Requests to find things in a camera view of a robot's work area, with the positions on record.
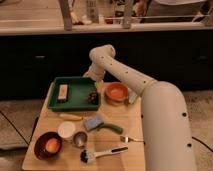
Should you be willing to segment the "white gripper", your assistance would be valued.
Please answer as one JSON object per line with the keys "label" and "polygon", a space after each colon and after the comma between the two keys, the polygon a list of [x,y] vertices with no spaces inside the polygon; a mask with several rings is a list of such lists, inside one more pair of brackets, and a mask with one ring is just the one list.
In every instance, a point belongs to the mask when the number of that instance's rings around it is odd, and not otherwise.
{"label": "white gripper", "polygon": [[100,82],[104,78],[104,69],[96,65],[91,65],[84,73],[84,77],[91,78],[95,82]]}

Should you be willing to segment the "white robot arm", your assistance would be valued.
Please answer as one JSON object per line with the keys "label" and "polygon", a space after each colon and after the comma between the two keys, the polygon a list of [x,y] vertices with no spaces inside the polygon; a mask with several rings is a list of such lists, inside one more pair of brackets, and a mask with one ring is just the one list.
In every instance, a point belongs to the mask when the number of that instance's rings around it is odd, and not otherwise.
{"label": "white robot arm", "polygon": [[197,171],[185,98],[173,84],[115,60],[112,45],[93,48],[86,77],[99,82],[105,72],[142,98],[146,171]]}

